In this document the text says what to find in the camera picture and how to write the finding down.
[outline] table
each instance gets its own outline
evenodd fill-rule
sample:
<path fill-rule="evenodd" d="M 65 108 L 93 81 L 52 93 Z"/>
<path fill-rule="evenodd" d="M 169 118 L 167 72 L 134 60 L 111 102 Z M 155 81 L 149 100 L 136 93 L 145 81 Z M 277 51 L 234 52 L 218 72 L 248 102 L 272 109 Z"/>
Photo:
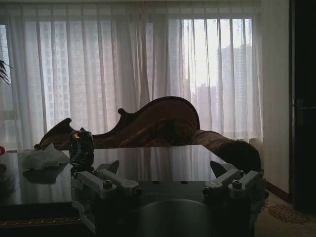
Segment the table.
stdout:
<path fill-rule="evenodd" d="M 14 191 L 0 201 L 0 224 L 13 221 L 27 226 L 27 221 L 46 219 L 60 224 L 78 224 L 78 213 L 71 207 L 70 164 L 45 170 L 25 171 L 24 153 L 8 153 L 0 157 L 7 166 L 7 176 L 14 181 Z M 177 147 L 124 148 L 95 150 L 93 167 L 119 161 L 118 175 L 137 181 L 210 181 L 215 174 L 210 161 L 225 163 L 201 145 Z"/>

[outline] dark door frame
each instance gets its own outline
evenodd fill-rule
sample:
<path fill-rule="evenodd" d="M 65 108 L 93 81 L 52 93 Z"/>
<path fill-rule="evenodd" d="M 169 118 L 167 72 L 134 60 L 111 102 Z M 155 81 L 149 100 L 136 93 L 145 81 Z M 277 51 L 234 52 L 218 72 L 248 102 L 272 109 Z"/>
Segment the dark door frame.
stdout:
<path fill-rule="evenodd" d="M 289 0 L 289 201 L 295 207 L 295 0 Z"/>

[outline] sofa armrest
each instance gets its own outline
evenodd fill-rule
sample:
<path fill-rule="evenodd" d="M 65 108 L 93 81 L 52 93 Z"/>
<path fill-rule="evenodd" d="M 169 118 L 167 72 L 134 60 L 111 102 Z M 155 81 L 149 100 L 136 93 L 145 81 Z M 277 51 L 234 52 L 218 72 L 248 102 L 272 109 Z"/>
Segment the sofa armrest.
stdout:
<path fill-rule="evenodd" d="M 259 152 L 245 141 L 233 140 L 213 131 L 197 130 L 192 144 L 205 146 L 219 158 L 245 173 L 261 170 Z"/>

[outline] screw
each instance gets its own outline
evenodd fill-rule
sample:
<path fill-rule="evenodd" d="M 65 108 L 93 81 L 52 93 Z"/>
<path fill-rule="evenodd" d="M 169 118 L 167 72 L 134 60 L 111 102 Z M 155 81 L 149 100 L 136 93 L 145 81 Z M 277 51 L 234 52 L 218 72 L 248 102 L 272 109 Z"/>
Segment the screw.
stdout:
<path fill-rule="evenodd" d="M 104 189 L 110 189 L 113 185 L 113 182 L 111 180 L 106 180 L 103 182 L 103 188 Z"/>
<path fill-rule="evenodd" d="M 74 178 L 77 179 L 79 172 L 74 173 Z"/>
<path fill-rule="evenodd" d="M 233 188 L 234 189 L 241 189 L 242 188 L 242 182 L 239 180 L 233 180 Z"/>
<path fill-rule="evenodd" d="M 141 187 L 135 187 L 132 191 L 133 196 L 140 196 L 142 194 L 142 188 Z"/>
<path fill-rule="evenodd" d="M 209 197 L 211 195 L 211 188 L 210 187 L 206 187 L 205 189 L 203 189 L 203 195 L 206 197 Z"/>

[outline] carpet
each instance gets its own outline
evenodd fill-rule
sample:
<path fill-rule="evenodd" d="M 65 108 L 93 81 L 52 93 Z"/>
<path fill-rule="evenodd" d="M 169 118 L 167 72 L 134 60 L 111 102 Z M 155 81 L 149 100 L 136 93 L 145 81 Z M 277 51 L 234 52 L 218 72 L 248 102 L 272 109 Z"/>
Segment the carpet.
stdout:
<path fill-rule="evenodd" d="M 316 216 L 295 211 L 270 193 L 255 225 L 256 237 L 316 237 Z"/>

